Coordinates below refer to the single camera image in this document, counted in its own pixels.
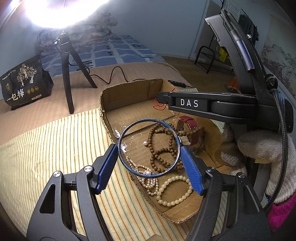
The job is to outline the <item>right gloved hand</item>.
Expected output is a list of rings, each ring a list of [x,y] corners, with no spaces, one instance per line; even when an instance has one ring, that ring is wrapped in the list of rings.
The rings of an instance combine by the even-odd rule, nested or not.
[[[287,137],[288,155],[285,178],[274,203],[295,203],[295,146]],[[260,164],[271,164],[271,173],[265,193],[271,196],[276,188],[282,165],[282,136],[279,133],[253,131],[244,133],[236,141],[229,124],[223,126],[222,144],[215,152],[216,161],[232,168],[232,173],[247,173],[244,158],[249,157]]]

